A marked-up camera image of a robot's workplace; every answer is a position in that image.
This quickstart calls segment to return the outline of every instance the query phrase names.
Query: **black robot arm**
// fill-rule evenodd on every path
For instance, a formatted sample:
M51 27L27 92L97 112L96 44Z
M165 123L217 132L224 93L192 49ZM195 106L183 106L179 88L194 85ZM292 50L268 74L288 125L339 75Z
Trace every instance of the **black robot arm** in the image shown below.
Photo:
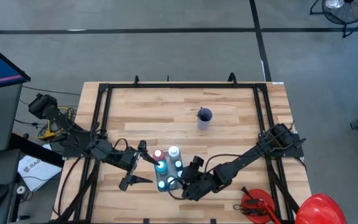
M50 95L39 93L37 98L29 104L29 111L39 119L53 121L64 130L65 141L70 143L65 147L75 148L75 150L81 151L82 155L93 156L101 162L126 170L127 174L119 185L121 190L125 191L128 185L135 183L152 182L149 179L132 175L140 157L158 165L158 162L147 153L146 141L141 140L137 149L126 144L125 150L120 151L107 141L107 134L104 131L96 131L98 124L87 131L68 119L67 114L58 109L56 99Z
M182 197L188 200L198 201L210 191L218 193L231 184L237 173L262 156L272 152L280 151L279 154L287 150L299 148L306 139L298 139L290 132L284 124L276 124L263 135L259 136L258 143L243 155L238 155L231 162L226 162L213 167L206 172L198 169L203 166L204 160L195 156L193 162L183 169L181 181L183 182Z

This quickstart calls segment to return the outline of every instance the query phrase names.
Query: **red object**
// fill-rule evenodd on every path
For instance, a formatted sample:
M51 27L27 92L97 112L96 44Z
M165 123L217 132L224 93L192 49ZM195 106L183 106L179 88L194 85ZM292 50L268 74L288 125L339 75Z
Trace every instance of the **red object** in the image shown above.
M274 211L275 211L274 201L273 201L272 197L269 195L269 193L267 193L264 190L260 190L260 189L252 189L252 190L249 190L249 194L254 199L260 199L260 200L258 203L248 204L248 203L246 203L246 200L252 200L252 198L250 196L248 196L247 194L244 194L241 199L241 205L243 208L248 208L248 209L259 208L261 210L266 210L266 208L269 208L269 210L271 210L274 213ZM271 218L268 215L262 215L262 216L246 215L246 217L250 221L252 221L254 223L259 223L259 224L267 223L271 220Z
M22 76L21 75L13 75L11 77L0 78L0 82L4 82L4 81L8 81L8 80L14 80L14 79L18 79L18 78L22 78Z
M153 159L155 159L156 161L161 161L165 159L165 154L163 151L161 151L160 149L157 149L156 151L153 152Z
M306 199L296 214L295 224L346 224L339 205L328 195L316 194Z

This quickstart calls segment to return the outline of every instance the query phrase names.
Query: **table frame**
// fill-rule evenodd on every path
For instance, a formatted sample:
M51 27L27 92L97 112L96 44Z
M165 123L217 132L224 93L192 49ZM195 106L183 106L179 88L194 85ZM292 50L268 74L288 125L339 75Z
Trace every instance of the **table frame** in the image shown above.
M102 95L104 91L107 91L106 101L104 102L104 111L102 115L102 122L101 122L101 133L106 133L106 126L108 121L108 115L109 115L109 108L110 108L110 102L111 102L111 95L112 90L114 88L252 88L254 91L254 98L255 98L255 107L257 110L257 116L258 116L258 122L259 122L259 128L260 133L264 133L265 125L264 125L264 118L262 115L262 107L260 104L260 98L259 98L259 90L263 93L263 98L265 101L265 109L267 111L267 119L268 124L270 127L274 126L273 121L273 114L272 109L270 107L270 101L269 101L269 94L267 91L267 85L266 83L238 83L237 78L234 73L231 73L229 75L229 78L227 80L227 83L170 83L169 79L167 82L163 83L141 83L139 81L139 77L136 75L135 80L133 83L100 83L98 88L98 95L96 97L96 103L94 107L94 113L93 113L93 119L91 126L94 126L96 122L98 122L99 118L99 111L102 101ZM93 170L91 174L88 177L88 171L90 168L90 157L86 157L84 161L83 171L81 175L80 180L80 189L78 192L78 195L76 196L75 200L79 200L78 205L75 207L74 212L74 221L81 221L80 220L80 213L81 213L81 206L82 206L82 200L83 195L87 191L88 187L91 185L90 193L89 193L89 199L88 199L88 208L86 210L86 218L85 220L87 222L91 221L92 213L93 213L93 204L95 200L96 195L96 186L97 186L97 180L98 180L98 173L100 168L100 161L95 160ZM289 221L294 220L293 216L293 208L296 208L299 206L296 204L296 202L293 200L293 198L290 196L290 198L286 197L286 195L290 195L288 192L287 187L287 181L285 178L284 173L284 167L282 158L278 157L276 158L277 161L277 169L278 169L278 176L279 179L277 179L277 174L275 173L273 169L273 163L272 158L265 156L266 166L267 166L267 172L269 176L269 185L270 185L270 192L272 194L273 201L275 203L275 214L277 218L281 219L281 211L280 211L280 205L278 202L278 195L276 190L276 185L280 189L280 191L284 195L284 201L285 201L285 208L287 211L287 218ZM144 223L149 223L149 219L147 217L144 218ZM216 223L215 219L211 219L211 223Z

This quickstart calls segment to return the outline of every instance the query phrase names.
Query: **red hard hat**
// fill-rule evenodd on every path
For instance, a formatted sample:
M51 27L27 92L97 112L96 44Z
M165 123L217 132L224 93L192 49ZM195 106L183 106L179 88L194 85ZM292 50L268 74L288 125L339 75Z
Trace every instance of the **red hard hat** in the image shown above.
M328 195L316 194L306 199L296 214L295 224L346 224L339 205Z

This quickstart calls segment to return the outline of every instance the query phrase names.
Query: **white paper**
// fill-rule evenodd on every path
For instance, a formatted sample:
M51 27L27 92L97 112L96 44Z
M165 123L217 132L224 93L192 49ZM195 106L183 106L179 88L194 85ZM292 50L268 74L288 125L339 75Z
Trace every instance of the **white paper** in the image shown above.
M50 144L44 144L42 147L52 150ZM23 159L19 161L19 166L17 167L17 172L20 176L36 177L42 180L51 179L60 171L62 171L62 168L48 164L31 156L24 156ZM35 192L47 182L35 178L23 178L23 180L32 192Z

